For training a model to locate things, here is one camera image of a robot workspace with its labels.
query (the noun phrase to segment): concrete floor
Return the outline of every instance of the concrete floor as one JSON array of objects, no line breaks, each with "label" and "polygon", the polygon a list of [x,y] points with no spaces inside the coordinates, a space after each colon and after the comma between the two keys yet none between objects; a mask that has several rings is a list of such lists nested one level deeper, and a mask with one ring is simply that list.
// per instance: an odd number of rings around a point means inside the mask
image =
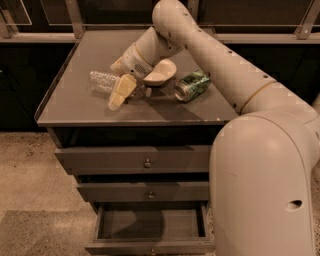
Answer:
[{"label": "concrete floor", "polygon": [[[89,255],[96,215],[54,149],[47,133],[0,133],[0,256]],[[320,164],[312,196],[319,256]]]}]

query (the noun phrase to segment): cabinet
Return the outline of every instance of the cabinet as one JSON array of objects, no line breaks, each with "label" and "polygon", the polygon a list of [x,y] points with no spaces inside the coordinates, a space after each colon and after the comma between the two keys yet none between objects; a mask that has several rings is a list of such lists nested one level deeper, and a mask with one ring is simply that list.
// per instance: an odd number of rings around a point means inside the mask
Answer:
[{"label": "cabinet", "polygon": [[117,111],[89,88],[90,71],[108,72],[143,32],[87,31],[35,118],[97,213],[91,254],[210,252],[210,150],[236,113],[212,84],[187,104],[175,100],[174,83],[199,69],[186,51],[171,58],[178,72],[166,86]]}]

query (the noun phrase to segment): cabinet top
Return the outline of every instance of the cabinet top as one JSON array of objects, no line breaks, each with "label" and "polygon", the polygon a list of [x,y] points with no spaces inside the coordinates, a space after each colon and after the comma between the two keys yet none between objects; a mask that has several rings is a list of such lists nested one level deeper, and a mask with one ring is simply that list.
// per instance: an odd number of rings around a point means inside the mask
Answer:
[{"label": "cabinet top", "polygon": [[43,100],[36,119],[42,127],[164,126],[223,124],[237,116],[213,84],[191,102],[175,99],[176,81],[198,70],[187,51],[170,58],[177,73],[167,86],[155,88],[151,97],[129,100],[119,110],[108,109],[108,96],[90,90],[91,71],[110,72],[114,63],[144,30],[87,31],[50,97]]}]

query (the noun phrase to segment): open drawer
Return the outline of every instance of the open drawer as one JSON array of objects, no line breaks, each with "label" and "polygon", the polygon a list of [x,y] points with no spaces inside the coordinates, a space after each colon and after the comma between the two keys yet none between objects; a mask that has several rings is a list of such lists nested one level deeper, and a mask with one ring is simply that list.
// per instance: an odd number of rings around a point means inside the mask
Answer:
[{"label": "open drawer", "polygon": [[213,252],[205,202],[100,204],[92,255]]}]

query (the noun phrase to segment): drawer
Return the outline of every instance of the drawer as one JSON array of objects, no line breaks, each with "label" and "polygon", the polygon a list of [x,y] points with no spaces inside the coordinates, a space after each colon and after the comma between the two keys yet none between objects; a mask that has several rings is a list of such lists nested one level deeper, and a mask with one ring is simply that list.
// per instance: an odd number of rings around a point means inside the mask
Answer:
[{"label": "drawer", "polygon": [[213,252],[205,202],[100,204],[86,250],[92,255]]},{"label": "drawer", "polygon": [[70,175],[208,172],[211,146],[74,147],[55,155]]},{"label": "drawer", "polygon": [[77,189],[86,202],[209,200],[209,183],[207,181],[80,183]]}]

